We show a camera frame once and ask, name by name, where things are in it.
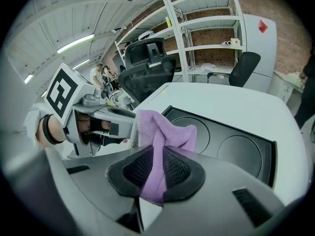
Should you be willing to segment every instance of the red sticker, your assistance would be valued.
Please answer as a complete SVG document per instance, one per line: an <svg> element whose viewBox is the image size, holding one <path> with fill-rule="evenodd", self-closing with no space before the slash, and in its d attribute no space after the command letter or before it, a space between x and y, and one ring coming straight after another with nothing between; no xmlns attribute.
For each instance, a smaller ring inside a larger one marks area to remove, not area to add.
<svg viewBox="0 0 315 236"><path fill-rule="evenodd" d="M266 24L260 19L258 28L261 33L264 33L268 29L268 26L266 26Z"/></svg>

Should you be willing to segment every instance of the robotic arm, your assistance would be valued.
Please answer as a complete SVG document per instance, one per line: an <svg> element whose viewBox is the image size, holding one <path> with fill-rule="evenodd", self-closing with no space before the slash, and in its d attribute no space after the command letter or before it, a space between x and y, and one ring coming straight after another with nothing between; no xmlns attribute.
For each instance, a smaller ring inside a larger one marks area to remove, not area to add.
<svg viewBox="0 0 315 236"><path fill-rule="evenodd" d="M69 158L94 156L101 145L120 143L130 137L135 114L106 106L106 91L96 88L64 63L54 75L44 101L62 124L66 139L73 143ZM80 133L78 113L110 122L109 130Z"/></svg>

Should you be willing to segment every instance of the ceiling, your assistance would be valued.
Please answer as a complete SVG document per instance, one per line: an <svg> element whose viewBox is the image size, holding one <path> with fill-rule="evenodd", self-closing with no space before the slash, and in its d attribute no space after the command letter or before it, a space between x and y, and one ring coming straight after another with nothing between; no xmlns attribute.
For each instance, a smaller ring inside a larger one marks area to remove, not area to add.
<svg viewBox="0 0 315 236"><path fill-rule="evenodd" d="M119 32L156 0L29 0L13 23L4 50L23 79L41 95L63 62L78 70L100 62ZM93 40L58 54L61 47L90 34Z"/></svg>

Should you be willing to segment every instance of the black strap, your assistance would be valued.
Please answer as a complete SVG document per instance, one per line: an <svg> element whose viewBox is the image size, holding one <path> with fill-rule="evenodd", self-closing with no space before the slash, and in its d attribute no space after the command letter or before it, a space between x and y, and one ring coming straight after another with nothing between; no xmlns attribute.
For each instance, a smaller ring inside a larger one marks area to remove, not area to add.
<svg viewBox="0 0 315 236"><path fill-rule="evenodd" d="M44 131L44 135L45 135L47 141L49 141L52 145L60 144L60 143L62 143L62 142L56 141L56 139L51 135L51 133L50 133L50 131L49 131L49 128L48 128L48 121L49 121L50 116L52 116L52 115L45 115L45 116L44 116L44 120L43 120L43 131Z"/></svg>

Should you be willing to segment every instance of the person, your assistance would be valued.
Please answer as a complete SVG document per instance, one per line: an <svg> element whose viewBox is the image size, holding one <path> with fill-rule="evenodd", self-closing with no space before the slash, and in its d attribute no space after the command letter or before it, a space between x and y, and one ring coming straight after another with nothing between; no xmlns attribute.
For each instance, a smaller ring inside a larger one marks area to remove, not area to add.
<svg viewBox="0 0 315 236"><path fill-rule="evenodd" d="M94 86L100 89L104 89L104 85L102 83L102 75L101 72L103 70L103 65L98 64L95 68L92 68L90 71L90 79Z"/></svg>
<svg viewBox="0 0 315 236"><path fill-rule="evenodd" d="M315 114L315 52L312 51L308 63L300 74L301 79L305 82L302 93L301 105L295 115L295 120L301 129L305 122Z"/></svg>
<svg viewBox="0 0 315 236"><path fill-rule="evenodd" d="M116 74L113 75L112 72L110 71L110 68L107 65L104 66L103 76L107 78L107 81L113 86L114 90L119 90L118 84L115 81L117 75Z"/></svg>
<svg viewBox="0 0 315 236"><path fill-rule="evenodd" d="M43 110L37 110L37 121L34 122L37 125L35 137L37 142L44 148L50 148L52 144L48 141L43 130L43 121L46 113ZM104 130L109 130L110 122L102 120L101 127ZM91 129L91 117L87 114L78 113L78 128L80 133L88 132ZM66 140L63 132L63 127L54 115L50 115L48 119L48 130L56 144L60 144Z"/></svg>
<svg viewBox="0 0 315 236"><path fill-rule="evenodd" d="M107 65L104 66L104 68L103 68L103 75L108 79L108 82L112 81L113 75L110 72L110 69L109 69L109 67Z"/></svg>

